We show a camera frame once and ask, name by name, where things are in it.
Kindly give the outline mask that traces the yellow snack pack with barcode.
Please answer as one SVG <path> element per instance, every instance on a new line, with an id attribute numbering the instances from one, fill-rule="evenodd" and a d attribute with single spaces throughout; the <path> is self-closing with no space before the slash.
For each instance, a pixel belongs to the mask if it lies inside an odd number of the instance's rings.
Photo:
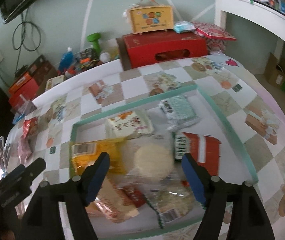
<path id="1" fill-rule="evenodd" d="M 109 173 L 125 174 L 121 147 L 126 141 L 126 138 L 115 138 L 73 144 L 71 161 L 75 173 L 81 175 L 88 166 L 94 165 L 101 153 L 106 152 L 110 157 Z"/>

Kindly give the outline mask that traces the white shelf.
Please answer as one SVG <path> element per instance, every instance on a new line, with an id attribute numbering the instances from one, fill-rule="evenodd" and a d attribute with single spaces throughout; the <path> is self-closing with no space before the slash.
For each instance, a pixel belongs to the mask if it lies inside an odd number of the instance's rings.
<path id="1" fill-rule="evenodd" d="M 250 0 L 215 0 L 215 25 L 226 28 L 227 13 L 249 20 L 285 42 L 285 16 Z"/>

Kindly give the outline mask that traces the small snack card box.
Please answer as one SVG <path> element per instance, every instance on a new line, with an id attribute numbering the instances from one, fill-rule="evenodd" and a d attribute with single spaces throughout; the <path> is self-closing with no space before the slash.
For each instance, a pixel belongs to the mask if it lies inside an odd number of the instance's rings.
<path id="1" fill-rule="evenodd" d="M 56 76 L 56 77 L 52 77 L 48 79 L 46 83 L 45 91 L 50 90 L 51 88 L 59 85 L 60 83 L 63 83 L 64 81 L 65 81 L 64 75 L 60 75 L 60 76 Z"/>

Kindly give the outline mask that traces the teal silver snack pack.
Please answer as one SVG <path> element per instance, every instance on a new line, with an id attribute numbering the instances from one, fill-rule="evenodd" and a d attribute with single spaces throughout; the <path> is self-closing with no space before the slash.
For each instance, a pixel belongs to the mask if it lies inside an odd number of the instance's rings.
<path id="1" fill-rule="evenodd" d="M 169 131 L 175 132 L 200 121 L 200 116 L 184 95 L 177 95 L 161 100 L 158 106 L 166 116 Z"/>

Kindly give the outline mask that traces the white foam board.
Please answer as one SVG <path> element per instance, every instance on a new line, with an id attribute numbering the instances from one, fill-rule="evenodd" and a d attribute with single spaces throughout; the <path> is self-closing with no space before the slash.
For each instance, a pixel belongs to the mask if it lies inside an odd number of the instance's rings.
<path id="1" fill-rule="evenodd" d="M 37 108 L 41 108 L 78 87 L 85 84 L 94 83 L 98 80 L 102 80 L 106 76 L 114 75 L 120 72 L 123 72 L 123 67 L 119 59 L 107 62 L 63 81 L 62 83 L 33 99 L 32 103 Z"/>

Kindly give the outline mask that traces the white snack bag orange print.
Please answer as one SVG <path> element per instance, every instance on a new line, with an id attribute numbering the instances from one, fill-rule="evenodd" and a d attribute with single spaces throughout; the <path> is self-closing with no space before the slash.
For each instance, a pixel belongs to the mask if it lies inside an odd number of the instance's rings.
<path id="1" fill-rule="evenodd" d="M 105 122 L 105 131 L 108 138 L 134 139 L 154 133 L 154 126 L 144 109 L 128 111 Z"/>

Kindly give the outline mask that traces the clear bag round bun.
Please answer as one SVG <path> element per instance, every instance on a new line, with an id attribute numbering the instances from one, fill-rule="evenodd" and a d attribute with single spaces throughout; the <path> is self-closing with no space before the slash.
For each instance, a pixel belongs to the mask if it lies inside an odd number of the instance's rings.
<path id="1" fill-rule="evenodd" d="M 123 161 L 129 176 L 158 182 L 175 176 L 173 154 L 171 133 L 156 133 L 127 141 Z"/>

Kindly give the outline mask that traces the pink snack bag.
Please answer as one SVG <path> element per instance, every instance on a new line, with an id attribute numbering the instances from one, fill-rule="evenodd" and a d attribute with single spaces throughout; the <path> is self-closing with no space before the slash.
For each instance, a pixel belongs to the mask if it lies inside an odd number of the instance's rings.
<path id="1" fill-rule="evenodd" d="M 32 154 L 29 142 L 23 136 L 20 137 L 17 147 L 17 155 L 21 164 L 24 164 L 27 158 Z"/>

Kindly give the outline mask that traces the small red candy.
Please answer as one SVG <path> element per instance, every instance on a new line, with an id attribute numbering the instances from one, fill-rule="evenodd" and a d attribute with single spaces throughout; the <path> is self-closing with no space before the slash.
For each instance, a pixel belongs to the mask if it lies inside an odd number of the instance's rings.
<path id="1" fill-rule="evenodd" d="M 133 202 L 135 207 L 138 209 L 147 203 L 146 197 L 139 190 L 135 184 L 127 184 L 121 187 L 121 190 L 125 195 Z"/>

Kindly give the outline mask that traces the clear bag brown cake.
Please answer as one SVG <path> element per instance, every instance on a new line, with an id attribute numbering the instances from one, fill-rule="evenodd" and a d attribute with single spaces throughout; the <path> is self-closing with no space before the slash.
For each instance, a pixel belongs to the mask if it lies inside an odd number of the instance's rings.
<path id="1" fill-rule="evenodd" d="M 155 212 L 159 228 L 185 217 L 195 207 L 203 208 L 189 186 L 171 184 L 161 189 L 152 189 L 145 194 L 149 207 Z"/>

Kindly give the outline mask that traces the dark red snack pack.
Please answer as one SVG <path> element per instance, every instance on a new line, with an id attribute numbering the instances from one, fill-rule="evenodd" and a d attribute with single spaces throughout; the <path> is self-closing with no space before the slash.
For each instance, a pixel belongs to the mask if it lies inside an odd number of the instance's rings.
<path id="1" fill-rule="evenodd" d="M 221 142 L 209 135 L 183 132 L 186 138 L 186 153 L 190 153 L 199 166 L 207 169 L 211 176 L 219 172 Z"/>

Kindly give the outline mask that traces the orange cream biscuit pack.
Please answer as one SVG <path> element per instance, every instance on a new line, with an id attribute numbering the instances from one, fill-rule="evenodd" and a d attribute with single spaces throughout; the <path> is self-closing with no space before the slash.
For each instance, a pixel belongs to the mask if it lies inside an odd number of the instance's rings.
<path id="1" fill-rule="evenodd" d="M 123 223 L 139 215 L 134 202 L 109 177 L 104 179 L 94 204 L 113 223 Z"/>

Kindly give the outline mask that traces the green white biscuit pack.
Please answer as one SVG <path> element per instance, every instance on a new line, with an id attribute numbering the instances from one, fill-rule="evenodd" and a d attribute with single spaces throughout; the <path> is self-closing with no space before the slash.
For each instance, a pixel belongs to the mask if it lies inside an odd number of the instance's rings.
<path id="1" fill-rule="evenodd" d="M 185 153 L 190 153 L 190 140 L 184 133 L 174 134 L 174 158 L 181 161 Z"/>

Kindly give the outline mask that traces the patterned tablecloth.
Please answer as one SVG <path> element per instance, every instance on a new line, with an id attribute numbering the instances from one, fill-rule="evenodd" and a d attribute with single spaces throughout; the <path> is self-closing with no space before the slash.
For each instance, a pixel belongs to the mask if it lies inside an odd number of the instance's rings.
<path id="1" fill-rule="evenodd" d="M 196 204 L 187 213 L 183 205 L 158 210 L 155 198 L 167 187 L 177 188 L 184 173 L 180 163 L 171 169 L 173 153 L 159 171 L 143 172 L 134 162 L 139 149 L 173 150 L 175 134 L 200 140 L 218 140 L 218 156 L 201 151 L 195 159 L 227 183 L 253 184 L 276 239 L 285 239 L 285 112 L 256 77 L 238 61 L 209 55 L 147 65 L 123 71 L 115 60 L 56 85 L 33 100 L 38 127 L 30 141 L 30 165 L 46 163 L 32 181 L 64 183 L 76 174 L 72 147 L 111 137 L 107 122 L 117 120 L 122 133 L 122 157 L 110 168 L 115 184 L 134 183 L 150 200 L 130 209 L 129 218 L 114 223 L 105 215 L 91 223 L 100 239 L 191 239 L 199 229 L 204 208 Z"/>

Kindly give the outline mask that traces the red triangular snack bag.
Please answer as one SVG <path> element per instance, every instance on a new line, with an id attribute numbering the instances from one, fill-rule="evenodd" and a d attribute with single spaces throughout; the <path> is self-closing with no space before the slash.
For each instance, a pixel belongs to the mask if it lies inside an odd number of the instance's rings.
<path id="1" fill-rule="evenodd" d="M 25 120 L 23 124 L 23 138 L 29 138 L 38 133 L 38 117 Z"/>

